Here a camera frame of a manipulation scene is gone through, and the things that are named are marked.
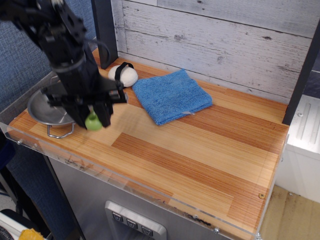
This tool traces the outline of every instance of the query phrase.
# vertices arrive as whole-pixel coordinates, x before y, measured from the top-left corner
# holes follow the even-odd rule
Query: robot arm
[[[124,86],[99,74],[83,20],[63,0],[0,0],[0,20],[25,31],[49,59],[60,79],[41,90],[51,106],[64,107],[83,128],[93,106],[102,125],[111,124],[113,104],[127,102]]]

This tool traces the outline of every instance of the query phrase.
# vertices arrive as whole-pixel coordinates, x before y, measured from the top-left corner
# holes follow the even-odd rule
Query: button
[[[118,222],[121,222],[121,223],[122,223],[122,222],[124,221],[121,215],[119,215],[119,214],[117,214],[117,213],[115,213],[115,212],[112,212],[112,215],[113,215],[113,218],[114,218],[115,220],[117,220]]]
[[[148,235],[150,237],[152,237],[154,234],[152,232],[151,229],[149,228],[146,228],[145,226],[141,226],[141,229],[142,229],[142,232],[145,234],[145,235]]]
[[[126,220],[126,223],[127,223],[127,225],[128,225],[130,228],[138,229],[138,224],[137,224],[136,222],[127,219],[127,220]]]

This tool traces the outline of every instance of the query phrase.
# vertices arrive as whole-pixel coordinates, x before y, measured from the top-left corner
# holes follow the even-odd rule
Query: stainless steel bowl
[[[30,116],[39,123],[47,125],[47,134],[49,137],[61,139],[74,131],[74,120],[67,114],[66,110],[60,106],[50,106],[48,98],[42,94],[40,90],[36,91],[29,99],[28,112]],[[52,126],[66,126],[72,124],[71,132],[63,136],[56,136],[50,134]]]

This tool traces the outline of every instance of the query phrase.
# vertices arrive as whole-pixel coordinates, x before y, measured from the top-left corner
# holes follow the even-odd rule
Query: metal frame
[[[108,51],[101,45],[98,46],[100,56],[100,66],[106,69],[118,58],[118,49],[112,14],[111,0],[91,0],[93,19],[96,38],[103,42],[109,49],[110,56],[108,61]]]
[[[302,94],[304,93],[309,75],[315,64],[319,49],[320,49],[320,20],[316,27],[309,51],[306,55],[298,81],[295,85],[290,102],[286,109],[286,112],[282,121],[283,124],[290,125],[292,122],[292,119],[294,118],[298,104],[300,102]]]

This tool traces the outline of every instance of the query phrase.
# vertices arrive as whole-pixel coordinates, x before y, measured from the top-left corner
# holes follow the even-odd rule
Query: whitewashed wood backdrop
[[[111,0],[118,55],[289,103],[320,0]]]

